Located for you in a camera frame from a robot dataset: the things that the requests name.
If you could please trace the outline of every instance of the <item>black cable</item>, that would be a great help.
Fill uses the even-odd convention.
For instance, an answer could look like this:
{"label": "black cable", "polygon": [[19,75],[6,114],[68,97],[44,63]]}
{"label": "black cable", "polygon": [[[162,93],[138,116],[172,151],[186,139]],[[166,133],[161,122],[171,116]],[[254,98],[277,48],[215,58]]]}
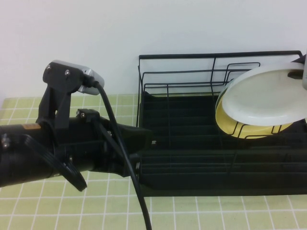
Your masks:
{"label": "black cable", "polygon": [[114,136],[115,136],[116,141],[119,144],[119,147],[121,149],[121,152],[119,152],[119,154],[121,154],[121,153],[123,154],[124,159],[125,159],[126,164],[127,164],[127,167],[128,167],[128,170],[130,172],[131,180],[133,182],[135,192],[136,192],[136,195],[138,197],[138,200],[139,200],[139,203],[140,203],[140,206],[141,206],[141,209],[142,209],[142,213],[143,213],[143,216],[144,216],[146,229],[151,230],[152,226],[151,226],[151,223],[150,223],[150,217],[149,217],[148,209],[147,209],[147,206],[146,206],[146,203],[145,203],[145,199],[144,199],[144,196],[142,194],[141,187],[140,187],[140,184],[138,182],[137,176],[136,176],[134,169],[131,165],[131,162],[129,160],[129,154],[128,154],[125,142],[124,142],[124,140],[121,136],[118,124],[116,122],[116,119],[115,119],[112,107],[110,105],[110,102],[107,98],[106,92],[103,89],[103,87],[99,84],[99,82],[97,82],[97,81],[95,81],[93,83],[93,87],[95,87],[99,90],[100,95],[102,97],[102,100],[104,101],[107,114],[109,115],[109,119],[110,119],[110,123],[111,123],[112,129],[113,129]]}

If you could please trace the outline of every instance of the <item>white plate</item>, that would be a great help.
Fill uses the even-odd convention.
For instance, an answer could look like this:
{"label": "white plate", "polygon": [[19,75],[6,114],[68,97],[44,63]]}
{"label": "white plate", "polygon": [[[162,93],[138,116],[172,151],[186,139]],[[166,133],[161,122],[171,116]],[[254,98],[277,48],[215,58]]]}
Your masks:
{"label": "white plate", "polygon": [[219,104],[219,102],[220,102],[220,99],[221,99],[222,96],[226,93],[226,90],[227,90],[227,88],[230,86],[230,84],[232,83],[232,81],[233,81],[233,79],[231,79],[230,82],[221,90],[221,92],[220,92],[220,94],[219,94],[219,96],[218,96],[218,98],[217,98],[217,101],[216,101],[216,103],[215,103],[215,110],[217,109],[217,106],[218,106],[218,104]]}
{"label": "white plate", "polygon": [[222,106],[232,119],[254,126],[276,126],[307,117],[307,91],[302,80],[289,78],[300,63],[283,63],[252,69],[233,80]]}

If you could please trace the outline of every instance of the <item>screw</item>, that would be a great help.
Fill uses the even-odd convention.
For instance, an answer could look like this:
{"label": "screw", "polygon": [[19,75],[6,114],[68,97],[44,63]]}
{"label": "screw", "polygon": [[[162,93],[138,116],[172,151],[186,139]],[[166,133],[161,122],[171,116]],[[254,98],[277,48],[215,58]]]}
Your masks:
{"label": "screw", "polygon": [[7,134],[2,135],[1,143],[4,149],[7,149],[10,146],[10,139]]}

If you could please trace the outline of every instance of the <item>black bracket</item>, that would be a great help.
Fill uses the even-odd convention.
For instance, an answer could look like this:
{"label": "black bracket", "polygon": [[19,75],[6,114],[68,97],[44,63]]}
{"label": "black bracket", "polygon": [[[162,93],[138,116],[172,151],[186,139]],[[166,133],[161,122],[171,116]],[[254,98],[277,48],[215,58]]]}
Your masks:
{"label": "black bracket", "polygon": [[51,62],[44,71],[43,81],[48,86],[36,122],[47,122],[54,129],[68,128],[71,94],[82,86],[83,79],[80,69]]}

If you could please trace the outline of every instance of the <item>wire rack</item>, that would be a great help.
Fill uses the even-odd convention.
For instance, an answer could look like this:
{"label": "wire rack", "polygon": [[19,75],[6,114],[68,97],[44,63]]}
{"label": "wire rack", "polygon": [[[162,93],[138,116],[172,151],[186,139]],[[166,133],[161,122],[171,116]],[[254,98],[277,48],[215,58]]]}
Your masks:
{"label": "wire rack", "polygon": [[[226,134],[215,121],[217,97],[227,83],[268,59],[291,61],[298,56],[302,56],[300,51],[141,55],[137,125],[154,134],[152,148],[141,153],[139,178],[145,195],[306,193],[305,120],[283,131],[281,126],[272,127],[269,135],[257,139],[250,139],[256,135],[232,136],[236,132],[240,136],[247,125],[239,127],[237,123],[233,133]],[[170,59],[204,59],[212,65],[209,69],[167,71],[145,71],[141,66],[144,60],[163,63],[161,60]],[[198,81],[189,77],[195,73],[200,74]],[[176,81],[180,74],[189,81]],[[163,76],[163,82],[157,82],[158,75]],[[174,76],[173,82],[168,81],[168,75]],[[147,76],[155,81],[146,81]]]}

